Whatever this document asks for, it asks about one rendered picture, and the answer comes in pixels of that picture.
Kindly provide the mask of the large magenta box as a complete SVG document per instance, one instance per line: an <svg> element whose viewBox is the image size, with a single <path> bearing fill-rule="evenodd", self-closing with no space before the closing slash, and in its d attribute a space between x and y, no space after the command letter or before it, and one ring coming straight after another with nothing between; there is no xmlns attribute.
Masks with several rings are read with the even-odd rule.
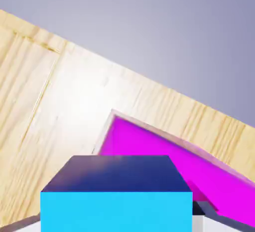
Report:
<svg viewBox="0 0 255 232"><path fill-rule="evenodd" d="M217 214L255 227L255 183L205 150L112 110L93 149L98 155L168 155L193 192Z"/></svg>

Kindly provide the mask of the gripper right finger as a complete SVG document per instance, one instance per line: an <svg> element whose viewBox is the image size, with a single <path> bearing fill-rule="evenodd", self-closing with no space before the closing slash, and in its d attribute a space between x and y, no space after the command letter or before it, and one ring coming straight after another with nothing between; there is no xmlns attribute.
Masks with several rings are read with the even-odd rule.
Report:
<svg viewBox="0 0 255 232"><path fill-rule="evenodd" d="M192 232L255 232L255 227L217 214L208 202L193 202Z"/></svg>

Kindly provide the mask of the small cyan cube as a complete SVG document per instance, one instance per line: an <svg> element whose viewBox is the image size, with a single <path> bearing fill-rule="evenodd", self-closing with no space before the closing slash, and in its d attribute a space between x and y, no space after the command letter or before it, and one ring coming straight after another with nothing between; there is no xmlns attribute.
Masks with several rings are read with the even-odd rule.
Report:
<svg viewBox="0 0 255 232"><path fill-rule="evenodd" d="M168 156L73 156L40 193L41 232L192 232L192 202Z"/></svg>

